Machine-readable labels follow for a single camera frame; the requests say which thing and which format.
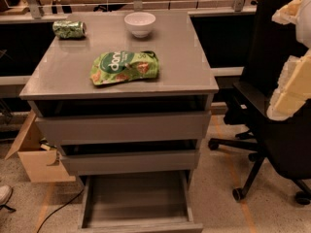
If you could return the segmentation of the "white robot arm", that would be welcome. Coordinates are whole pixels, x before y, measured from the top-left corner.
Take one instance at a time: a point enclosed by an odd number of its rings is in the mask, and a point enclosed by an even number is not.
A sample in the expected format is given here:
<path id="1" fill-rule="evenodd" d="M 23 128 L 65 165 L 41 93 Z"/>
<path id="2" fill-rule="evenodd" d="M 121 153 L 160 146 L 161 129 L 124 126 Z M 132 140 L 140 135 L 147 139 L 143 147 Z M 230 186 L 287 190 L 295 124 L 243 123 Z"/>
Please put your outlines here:
<path id="1" fill-rule="evenodd" d="M 290 56 L 284 63 L 266 111 L 272 120 L 292 117 L 311 98 L 311 0 L 292 0 L 272 16 L 279 24 L 295 25 L 295 38 L 308 48 L 301 58 Z"/>

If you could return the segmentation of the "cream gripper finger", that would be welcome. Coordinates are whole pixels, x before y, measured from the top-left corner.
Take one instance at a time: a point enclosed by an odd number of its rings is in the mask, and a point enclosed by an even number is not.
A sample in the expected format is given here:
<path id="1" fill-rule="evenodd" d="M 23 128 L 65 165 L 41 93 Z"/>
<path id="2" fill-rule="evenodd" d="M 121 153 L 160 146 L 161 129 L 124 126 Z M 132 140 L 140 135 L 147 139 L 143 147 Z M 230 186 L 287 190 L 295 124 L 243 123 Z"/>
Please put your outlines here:
<path id="1" fill-rule="evenodd" d="M 311 98 L 311 56 L 290 56 L 266 111 L 272 120 L 292 117 Z"/>
<path id="2" fill-rule="evenodd" d="M 284 5 L 277 10 L 272 16 L 272 20 L 279 24 L 296 24 L 297 13 L 303 0 L 292 0 L 290 3 Z"/>

